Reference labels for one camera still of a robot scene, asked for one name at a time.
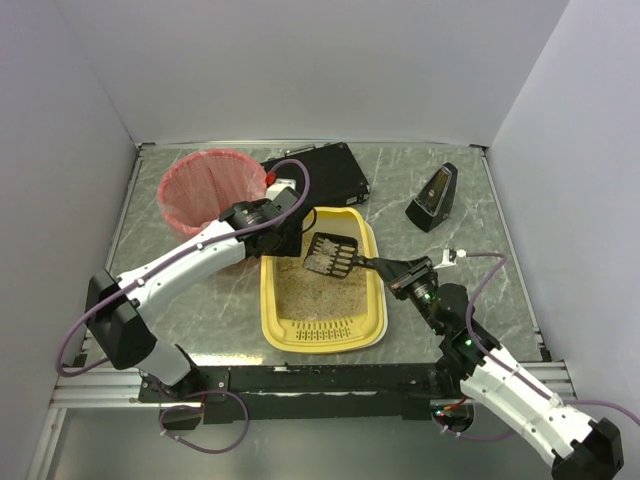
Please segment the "yellow litter box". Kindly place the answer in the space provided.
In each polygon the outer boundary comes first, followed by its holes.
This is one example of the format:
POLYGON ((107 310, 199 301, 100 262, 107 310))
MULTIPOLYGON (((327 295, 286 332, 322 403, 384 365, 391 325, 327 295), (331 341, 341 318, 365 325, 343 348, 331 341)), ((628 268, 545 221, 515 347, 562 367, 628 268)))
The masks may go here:
POLYGON ((371 346, 388 327, 382 280, 355 269, 344 279, 311 272, 305 257, 261 259, 261 326, 275 348, 333 354, 371 346))

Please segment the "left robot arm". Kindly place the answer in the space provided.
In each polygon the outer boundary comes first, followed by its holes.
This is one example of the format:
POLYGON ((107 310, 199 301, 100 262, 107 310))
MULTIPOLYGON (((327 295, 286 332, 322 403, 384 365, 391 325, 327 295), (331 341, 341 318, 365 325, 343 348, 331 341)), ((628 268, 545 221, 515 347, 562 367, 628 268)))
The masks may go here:
POLYGON ((239 202, 156 260, 118 277, 94 275, 87 325, 106 359, 117 370, 148 374, 176 399, 203 389, 195 362, 179 345, 160 340, 150 322, 193 285, 249 257, 299 255, 309 211, 287 193, 239 202))

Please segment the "black litter scoop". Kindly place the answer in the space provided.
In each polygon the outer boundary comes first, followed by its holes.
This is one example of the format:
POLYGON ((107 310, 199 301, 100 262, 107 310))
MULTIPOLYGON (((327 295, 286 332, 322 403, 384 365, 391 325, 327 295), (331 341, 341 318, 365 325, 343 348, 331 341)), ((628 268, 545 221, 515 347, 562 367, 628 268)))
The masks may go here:
POLYGON ((316 232, 302 267, 327 277, 345 279, 355 268, 374 270, 373 260, 359 254, 356 238, 316 232))

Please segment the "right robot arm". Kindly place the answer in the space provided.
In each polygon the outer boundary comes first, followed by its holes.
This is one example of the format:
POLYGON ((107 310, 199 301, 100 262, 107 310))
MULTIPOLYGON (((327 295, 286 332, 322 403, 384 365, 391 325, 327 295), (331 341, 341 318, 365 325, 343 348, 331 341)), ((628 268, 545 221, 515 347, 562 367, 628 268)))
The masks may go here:
POLYGON ((621 434, 564 402, 473 317, 476 295, 438 280, 428 257, 367 261, 398 300, 410 301, 441 337, 437 363, 460 392, 526 441, 554 479, 612 479, 624 465, 621 434))

